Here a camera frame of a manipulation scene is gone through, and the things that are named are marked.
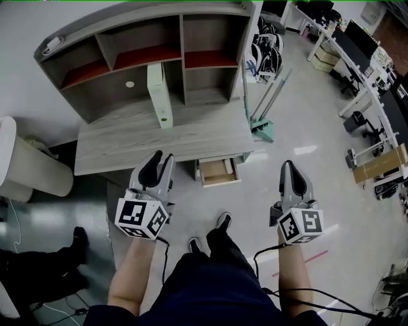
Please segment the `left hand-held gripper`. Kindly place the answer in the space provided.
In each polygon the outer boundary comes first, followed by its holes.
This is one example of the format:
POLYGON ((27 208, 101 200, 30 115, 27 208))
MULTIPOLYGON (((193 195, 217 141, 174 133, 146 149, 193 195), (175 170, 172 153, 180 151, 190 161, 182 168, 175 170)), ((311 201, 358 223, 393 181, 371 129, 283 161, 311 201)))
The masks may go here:
POLYGON ((163 226, 170 222, 175 203, 166 197, 173 187, 175 158, 169 154, 165 159, 158 181, 157 167, 162 156, 163 152, 158 150, 145 157, 133 169, 129 189, 118 200, 114 224, 129 237, 157 239, 163 226), (159 197, 142 191, 157 184, 159 197))

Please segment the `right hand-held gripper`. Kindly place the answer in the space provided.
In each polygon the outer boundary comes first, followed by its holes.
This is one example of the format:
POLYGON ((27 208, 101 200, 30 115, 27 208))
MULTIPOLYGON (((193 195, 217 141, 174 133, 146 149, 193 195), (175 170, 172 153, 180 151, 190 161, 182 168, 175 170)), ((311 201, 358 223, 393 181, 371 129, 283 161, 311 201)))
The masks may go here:
POLYGON ((282 201, 296 204, 283 211, 281 202, 270 208, 270 226, 278 227, 284 244, 309 243, 324 234, 323 211, 314 200, 313 186, 305 171, 286 160, 280 169, 279 192, 282 201))

